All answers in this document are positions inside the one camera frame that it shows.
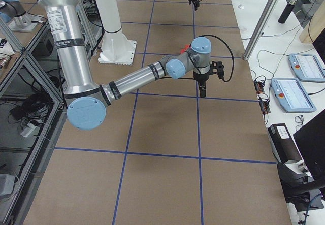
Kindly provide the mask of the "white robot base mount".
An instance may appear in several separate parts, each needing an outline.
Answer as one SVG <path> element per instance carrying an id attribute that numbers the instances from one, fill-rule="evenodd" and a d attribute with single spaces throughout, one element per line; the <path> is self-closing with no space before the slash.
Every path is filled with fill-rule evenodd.
<path id="1" fill-rule="evenodd" d="M 122 31 L 117 0 L 96 0 L 104 29 L 100 63 L 131 65 L 137 42 L 128 40 Z"/>

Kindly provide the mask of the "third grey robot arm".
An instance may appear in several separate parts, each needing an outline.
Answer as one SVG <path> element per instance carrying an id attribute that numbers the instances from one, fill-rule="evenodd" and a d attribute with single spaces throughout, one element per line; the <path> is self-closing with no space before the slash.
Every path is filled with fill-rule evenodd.
<path id="1" fill-rule="evenodd" d="M 12 31 L 32 32 L 45 20 L 27 13 L 20 0 L 1 0 L 1 19 Z"/>

